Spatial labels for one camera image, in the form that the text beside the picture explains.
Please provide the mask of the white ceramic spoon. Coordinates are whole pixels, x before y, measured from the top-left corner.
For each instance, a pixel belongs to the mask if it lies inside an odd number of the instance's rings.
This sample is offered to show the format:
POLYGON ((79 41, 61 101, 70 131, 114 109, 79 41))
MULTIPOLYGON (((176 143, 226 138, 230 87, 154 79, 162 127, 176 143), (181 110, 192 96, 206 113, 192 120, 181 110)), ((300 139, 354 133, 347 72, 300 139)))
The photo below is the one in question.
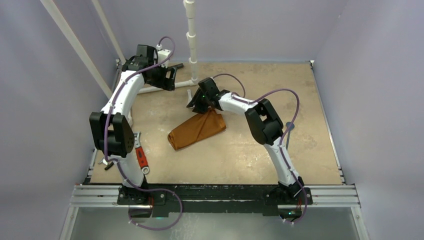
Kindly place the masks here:
POLYGON ((187 90, 187 105, 190 104, 190 102, 192 101, 193 97, 192 97, 192 92, 190 89, 187 90))

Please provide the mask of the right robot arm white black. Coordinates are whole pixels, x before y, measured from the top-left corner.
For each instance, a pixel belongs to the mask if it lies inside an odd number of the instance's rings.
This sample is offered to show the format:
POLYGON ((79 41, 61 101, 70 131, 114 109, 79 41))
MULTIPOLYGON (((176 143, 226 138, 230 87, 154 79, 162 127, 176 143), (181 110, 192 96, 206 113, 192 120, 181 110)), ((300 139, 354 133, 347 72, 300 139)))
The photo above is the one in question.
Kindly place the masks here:
POLYGON ((272 103, 265 95, 256 100, 238 96, 235 92, 220 90, 214 79, 205 78, 187 107, 195 113, 204 114, 208 109, 217 109, 245 116, 254 140, 264 146, 276 170, 278 190, 282 200, 288 204, 308 195, 305 184, 296 171, 284 144, 284 124, 272 103))

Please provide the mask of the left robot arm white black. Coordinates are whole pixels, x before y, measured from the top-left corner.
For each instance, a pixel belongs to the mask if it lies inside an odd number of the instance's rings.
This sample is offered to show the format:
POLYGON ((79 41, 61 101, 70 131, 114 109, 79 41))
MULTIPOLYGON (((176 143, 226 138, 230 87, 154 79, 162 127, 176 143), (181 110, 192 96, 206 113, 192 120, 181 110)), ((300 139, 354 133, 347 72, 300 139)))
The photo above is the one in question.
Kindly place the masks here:
POLYGON ((136 137, 129 122, 129 114, 139 91, 150 85, 166 91, 175 89, 177 69, 169 68, 174 50, 139 44, 136 54, 121 67, 120 79, 106 105, 89 116, 94 146, 103 153, 103 160, 117 166, 123 190, 121 196, 138 205, 149 199, 145 187, 145 173, 136 158, 136 137))

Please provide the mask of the orange cloth napkin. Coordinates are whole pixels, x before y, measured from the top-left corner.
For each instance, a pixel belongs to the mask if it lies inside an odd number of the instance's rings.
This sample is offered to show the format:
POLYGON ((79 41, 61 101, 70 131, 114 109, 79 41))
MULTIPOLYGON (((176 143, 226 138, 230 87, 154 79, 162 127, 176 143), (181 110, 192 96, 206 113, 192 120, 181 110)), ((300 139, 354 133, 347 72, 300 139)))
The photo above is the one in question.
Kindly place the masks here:
POLYGON ((226 128, 223 116, 209 108, 206 113, 198 113, 174 128, 167 139, 172 148, 178 151, 213 137, 226 128))

